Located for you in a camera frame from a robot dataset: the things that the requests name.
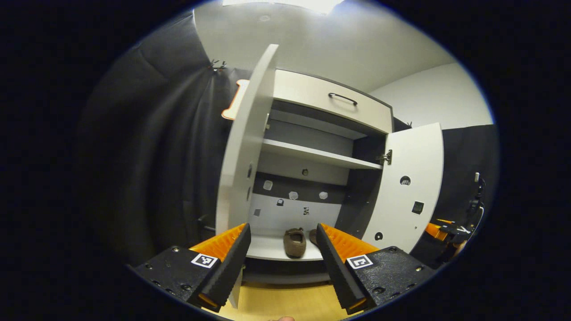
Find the white shelf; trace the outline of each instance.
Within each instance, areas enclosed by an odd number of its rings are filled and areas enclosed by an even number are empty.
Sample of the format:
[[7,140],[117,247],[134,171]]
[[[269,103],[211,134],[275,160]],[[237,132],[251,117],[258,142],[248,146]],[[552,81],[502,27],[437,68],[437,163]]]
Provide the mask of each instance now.
[[271,139],[264,139],[262,151],[351,169],[379,170],[383,168],[380,164]]
[[286,255],[283,236],[252,235],[252,242],[248,249],[249,258],[276,260],[276,261],[321,261],[321,252],[318,247],[305,236],[305,253],[299,259],[292,259]]

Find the drawer handle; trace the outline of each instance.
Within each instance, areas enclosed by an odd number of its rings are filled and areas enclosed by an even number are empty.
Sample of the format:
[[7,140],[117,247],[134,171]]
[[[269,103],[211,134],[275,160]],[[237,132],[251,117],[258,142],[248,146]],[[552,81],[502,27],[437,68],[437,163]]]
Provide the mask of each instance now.
[[339,95],[339,94],[335,94],[335,93],[329,93],[329,94],[328,94],[328,96],[329,96],[329,98],[331,98],[331,97],[333,97],[333,96],[337,96],[337,97],[345,98],[345,99],[347,99],[348,101],[352,101],[354,106],[357,106],[357,102],[356,102],[356,101],[354,101],[354,100],[353,100],[353,99],[351,99],[351,98],[347,98],[347,97],[345,97],[345,96],[341,96],[341,95]]

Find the white cabinet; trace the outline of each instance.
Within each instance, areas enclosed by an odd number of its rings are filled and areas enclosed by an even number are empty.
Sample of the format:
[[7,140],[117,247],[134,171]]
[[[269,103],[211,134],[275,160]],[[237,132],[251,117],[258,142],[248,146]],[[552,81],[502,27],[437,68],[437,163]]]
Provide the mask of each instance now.
[[[309,239],[304,256],[286,256],[285,230],[303,227],[308,234],[319,222],[343,230],[347,221],[354,225],[361,220],[364,226],[357,234],[364,241],[410,252],[440,192],[440,125],[393,133],[390,106],[325,79],[277,70],[278,51],[278,45],[270,45],[256,65],[232,125],[216,234],[250,222],[248,257],[321,260]],[[389,152],[390,164],[375,159]],[[353,202],[346,191],[359,184],[358,175],[351,174],[356,172],[377,179],[378,192],[372,187],[364,191],[371,194],[366,202]],[[368,207],[368,214],[357,217],[362,213],[353,209],[359,206]],[[338,219],[340,212],[344,220]],[[240,281],[230,297],[234,306]]]

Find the wooden floor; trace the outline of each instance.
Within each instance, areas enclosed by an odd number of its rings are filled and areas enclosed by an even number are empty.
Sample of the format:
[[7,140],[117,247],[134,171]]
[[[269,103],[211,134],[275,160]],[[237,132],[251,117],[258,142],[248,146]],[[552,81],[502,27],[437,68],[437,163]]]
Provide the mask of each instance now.
[[238,309],[230,302],[217,313],[237,321],[278,320],[291,316],[295,321],[333,321],[347,318],[335,295],[333,285],[267,285],[245,283],[240,288]]

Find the open cabinet door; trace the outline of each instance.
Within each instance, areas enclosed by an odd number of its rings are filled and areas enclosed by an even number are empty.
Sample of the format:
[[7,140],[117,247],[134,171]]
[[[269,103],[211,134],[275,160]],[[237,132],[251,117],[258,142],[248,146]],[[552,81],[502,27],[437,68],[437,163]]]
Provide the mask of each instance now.
[[409,253],[430,222],[440,194],[444,143],[439,123],[388,134],[375,209],[363,241]]
[[[258,158],[274,99],[277,49],[278,45],[269,45],[254,68],[228,136],[216,203],[217,235],[248,221]],[[233,307],[238,306],[241,283],[242,273],[229,297]]]

